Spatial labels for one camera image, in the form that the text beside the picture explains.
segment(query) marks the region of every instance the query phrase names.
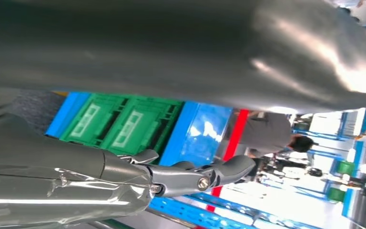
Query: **blue frame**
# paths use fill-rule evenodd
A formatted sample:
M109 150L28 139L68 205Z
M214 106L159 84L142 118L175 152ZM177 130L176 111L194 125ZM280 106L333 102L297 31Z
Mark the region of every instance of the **blue frame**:
M154 198L149 207L207 229L257 229L172 198Z
M363 126L361 127L361 132L364 133L366 131L366 112L364 114ZM356 150L356 155L354 157L354 164L356 165L354 172L352 173L352 177L356 177L359 170L359 165L361 163L363 154L364 154L364 142L356 141L354 149ZM346 192L345 200L343 202L343 210L342 216L350 218L350 205L352 202L352 198L356 192L352 189L348 189Z
M86 92L69 93L54 120L51 122L46 135L60 138L66 128L71 124L76 114L78 114L79 110L89 99L90 95L90 93Z

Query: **green plastic crate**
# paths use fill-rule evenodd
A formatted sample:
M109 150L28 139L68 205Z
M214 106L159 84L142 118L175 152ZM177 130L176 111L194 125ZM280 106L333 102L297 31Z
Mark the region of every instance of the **green plastic crate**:
M355 165L353 162L341 161L337 167L337 172L340 174L348 174L351 175L355 169Z
M327 198L329 200L333 200L333 201L337 201L337 202L343 202L344 199L345 199L345 196L346 196L346 192L345 191L342 191L340 189L331 187L329 189Z
M131 96L92 94L60 140L99 147Z
M93 94L61 140L135 155L163 150L183 102L131 95Z

